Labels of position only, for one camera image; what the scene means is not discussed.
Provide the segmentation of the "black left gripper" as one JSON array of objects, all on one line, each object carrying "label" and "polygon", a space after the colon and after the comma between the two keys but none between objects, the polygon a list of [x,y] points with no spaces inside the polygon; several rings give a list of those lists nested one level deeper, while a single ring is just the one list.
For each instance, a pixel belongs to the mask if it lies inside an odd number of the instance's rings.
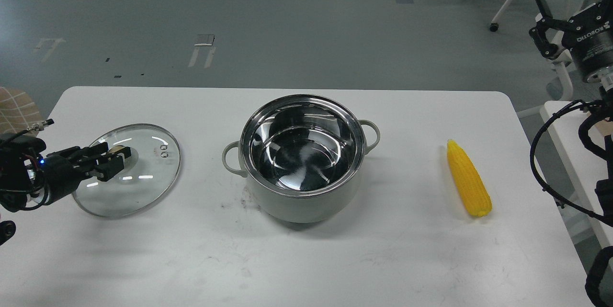
[{"label": "black left gripper", "polygon": [[24,132],[1,134],[1,205],[7,211],[50,205],[76,191],[79,181],[107,182],[132,163],[124,146],[109,148],[107,142],[42,157],[44,150],[43,140]]}]

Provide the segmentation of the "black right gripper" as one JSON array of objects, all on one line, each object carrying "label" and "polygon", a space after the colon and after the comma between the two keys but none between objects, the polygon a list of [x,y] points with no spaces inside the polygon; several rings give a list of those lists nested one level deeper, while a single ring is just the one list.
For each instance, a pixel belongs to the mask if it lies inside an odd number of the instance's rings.
[{"label": "black right gripper", "polygon": [[560,55],[560,44],[546,36],[550,29],[562,31],[563,47],[570,52],[573,63],[584,82],[596,83],[600,71],[612,67],[612,12],[606,12],[600,3],[593,3],[568,21],[555,19],[545,0],[535,0],[541,18],[528,32],[543,58],[554,60]]}]

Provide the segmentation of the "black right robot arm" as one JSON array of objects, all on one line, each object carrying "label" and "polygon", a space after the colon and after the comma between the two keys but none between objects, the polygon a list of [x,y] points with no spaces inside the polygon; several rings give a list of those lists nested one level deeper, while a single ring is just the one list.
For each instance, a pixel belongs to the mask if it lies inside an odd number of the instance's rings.
[{"label": "black right robot arm", "polygon": [[[586,83],[599,87],[592,101],[546,102],[544,124],[530,147],[530,166],[541,189],[559,205],[590,218],[602,246],[585,279],[584,289],[596,307],[610,307],[606,290],[612,274],[612,1],[592,4],[567,20],[554,19],[545,0],[536,0],[541,14],[530,30],[541,55],[553,59],[568,53]],[[560,150],[577,197],[558,193],[541,175],[535,160],[543,134],[549,132]]]}]

